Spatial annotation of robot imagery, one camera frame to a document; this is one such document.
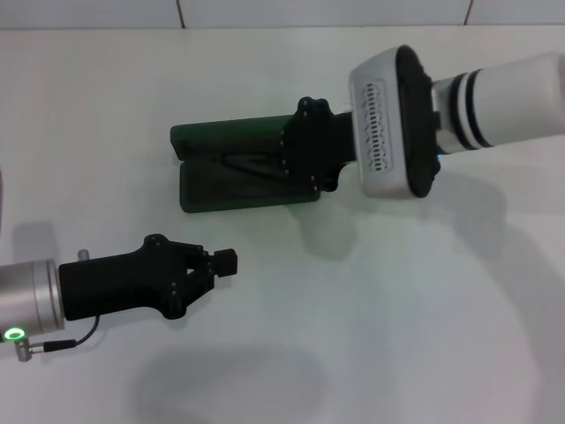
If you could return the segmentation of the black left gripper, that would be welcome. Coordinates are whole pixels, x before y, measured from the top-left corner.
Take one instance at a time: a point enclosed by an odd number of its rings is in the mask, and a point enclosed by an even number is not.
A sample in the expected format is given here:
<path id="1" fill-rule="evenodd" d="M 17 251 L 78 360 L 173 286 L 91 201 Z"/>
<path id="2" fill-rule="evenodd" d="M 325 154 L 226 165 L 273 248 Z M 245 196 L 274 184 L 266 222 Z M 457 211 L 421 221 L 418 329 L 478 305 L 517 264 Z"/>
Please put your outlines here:
<path id="1" fill-rule="evenodd" d="M 64 317 L 77 321 L 148 307 L 178 319 L 215 288 L 216 277 L 236 273 L 233 249 L 210 253 L 202 245 L 149 235 L 134 252 L 60 265 Z"/>

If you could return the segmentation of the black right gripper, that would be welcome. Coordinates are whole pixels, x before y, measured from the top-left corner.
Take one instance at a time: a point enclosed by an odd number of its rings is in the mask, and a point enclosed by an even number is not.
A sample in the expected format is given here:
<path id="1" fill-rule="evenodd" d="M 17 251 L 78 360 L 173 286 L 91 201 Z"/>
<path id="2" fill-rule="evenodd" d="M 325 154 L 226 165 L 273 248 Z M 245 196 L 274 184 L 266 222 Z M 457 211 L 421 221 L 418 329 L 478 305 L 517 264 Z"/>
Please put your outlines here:
<path id="1" fill-rule="evenodd" d="M 352 113 L 335 114 L 327 100 L 304 97 L 283 127 L 281 143 L 282 158 L 268 152 L 229 152 L 222 155 L 222 166 L 333 192 L 341 170 L 356 160 Z M 277 166 L 281 160 L 283 170 Z"/>

